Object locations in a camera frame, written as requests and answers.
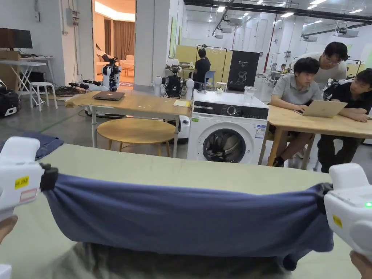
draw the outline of black bag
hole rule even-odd
[[[18,94],[0,93],[0,117],[12,115],[20,110]]]

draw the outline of silver laptop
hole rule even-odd
[[[335,117],[347,103],[314,100],[304,112],[295,112],[303,116]]]

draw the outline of poster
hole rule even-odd
[[[176,33],[177,33],[177,19],[172,16],[172,25],[170,28],[169,57],[174,57],[174,50],[176,48]]]

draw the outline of red pole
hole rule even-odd
[[[267,67],[267,63],[269,61],[269,54],[270,54],[270,49],[271,49],[271,44],[273,42],[273,37],[274,37],[274,30],[275,30],[275,25],[276,25],[276,18],[277,18],[277,14],[275,14],[275,23],[274,23],[274,27],[273,27],[273,33],[271,34],[271,40],[270,40],[270,46],[269,46],[269,51],[267,52],[267,56],[266,56],[266,62],[265,62],[265,67],[263,69],[263,72],[266,73],[266,67]]]

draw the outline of person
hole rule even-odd
[[[270,105],[284,109],[304,111],[311,100],[322,100],[322,92],[314,81],[319,70],[319,62],[311,57],[301,58],[294,65],[294,74],[279,79],[271,96]],[[284,166],[284,162],[300,151],[313,136],[309,133],[291,132],[295,139],[287,147],[287,137],[281,137],[274,166]]]
[[[372,107],[372,69],[361,71],[352,83],[330,88],[327,93],[331,101],[347,103],[339,112],[340,115],[358,122],[367,122]],[[335,155],[333,141],[336,138],[342,140],[343,145]],[[329,168],[336,164],[350,163],[361,142],[357,138],[321,135],[318,141],[318,159],[322,172],[328,173]]]
[[[201,83],[205,83],[205,73],[208,72],[211,68],[211,63],[209,60],[205,59],[206,57],[206,51],[204,48],[199,49],[198,55],[200,59],[195,62],[195,71],[193,80],[195,82],[195,88],[198,89],[201,86]]]
[[[323,90],[328,80],[342,80],[347,77],[346,60],[349,58],[347,55],[347,46],[340,42],[332,42],[328,44],[324,52],[313,52],[304,54],[295,59],[291,64],[291,68],[296,62],[305,57],[311,57],[319,61],[320,69],[314,77],[314,81],[318,83],[321,90]]]

